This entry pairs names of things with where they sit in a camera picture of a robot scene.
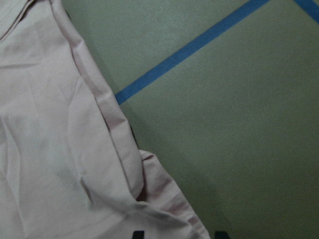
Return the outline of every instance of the folded fabric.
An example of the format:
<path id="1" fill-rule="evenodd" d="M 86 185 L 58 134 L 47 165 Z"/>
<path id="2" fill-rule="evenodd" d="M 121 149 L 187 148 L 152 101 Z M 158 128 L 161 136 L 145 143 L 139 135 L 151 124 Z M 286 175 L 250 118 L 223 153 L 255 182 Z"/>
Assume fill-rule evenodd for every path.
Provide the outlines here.
<path id="1" fill-rule="evenodd" d="M 0 0 L 0 239 L 208 239 L 61 0 Z"/>

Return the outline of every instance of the floor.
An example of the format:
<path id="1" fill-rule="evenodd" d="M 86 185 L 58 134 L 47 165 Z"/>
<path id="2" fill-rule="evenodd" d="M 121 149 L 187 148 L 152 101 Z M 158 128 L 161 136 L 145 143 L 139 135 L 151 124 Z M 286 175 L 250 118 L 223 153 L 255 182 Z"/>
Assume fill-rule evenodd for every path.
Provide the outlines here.
<path id="1" fill-rule="evenodd" d="M 212 237 L 319 238 L 319 0 L 63 4 Z"/>

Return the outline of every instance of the garment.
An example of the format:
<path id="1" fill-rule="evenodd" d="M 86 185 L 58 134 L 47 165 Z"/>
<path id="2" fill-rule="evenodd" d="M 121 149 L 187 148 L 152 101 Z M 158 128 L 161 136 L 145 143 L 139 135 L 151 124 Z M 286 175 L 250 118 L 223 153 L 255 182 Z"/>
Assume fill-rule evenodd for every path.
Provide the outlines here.
<path id="1" fill-rule="evenodd" d="M 61 0 L 0 0 L 0 238 L 208 239 Z"/>

